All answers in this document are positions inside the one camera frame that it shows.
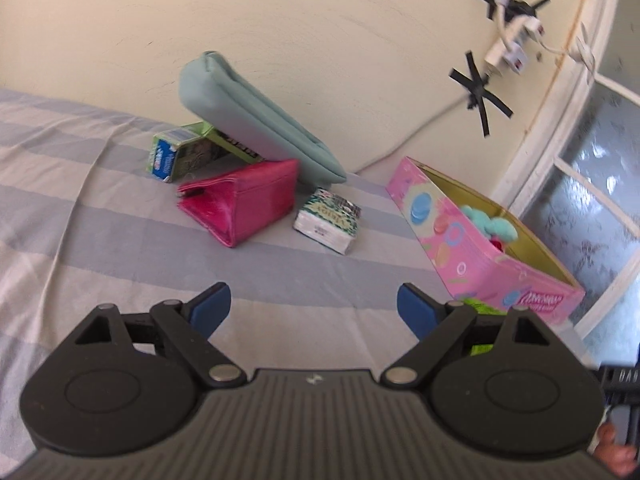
beige wall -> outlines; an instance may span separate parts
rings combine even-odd
[[[579,2],[542,11],[549,43],[566,41]],[[479,0],[0,0],[0,84],[183,123],[180,67],[219,50],[353,170],[462,95],[447,75],[495,40],[485,12]],[[515,115],[489,106],[490,139],[458,107],[408,152],[489,192],[555,68],[544,55],[492,82]]]

pink leather case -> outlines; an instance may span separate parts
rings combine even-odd
[[[235,247],[293,209],[298,161],[258,162],[241,170],[188,182],[178,207],[220,243]]]

bed sheet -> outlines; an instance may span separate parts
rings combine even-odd
[[[356,175],[334,187],[363,211],[348,256],[295,232],[292,215],[223,247],[175,206],[174,185],[145,173],[153,133],[171,127],[0,90],[0,475],[33,450],[22,386],[96,304],[141,312],[227,282],[232,310],[212,342],[249,373],[379,374],[416,343],[396,313],[399,285],[450,299],[384,188]],[[558,331],[586,356],[570,326]]]

pink box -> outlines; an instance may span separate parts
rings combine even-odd
[[[475,298],[500,310],[526,305],[548,324],[566,320],[582,301],[575,278],[495,202],[408,157],[386,190],[454,298]],[[518,240],[502,253],[460,211],[462,205],[506,218]]]

plush toy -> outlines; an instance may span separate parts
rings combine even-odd
[[[504,251],[507,244],[518,239],[516,228],[505,218],[499,216],[489,218],[484,211],[473,209],[468,205],[463,205],[460,211],[501,251]]]

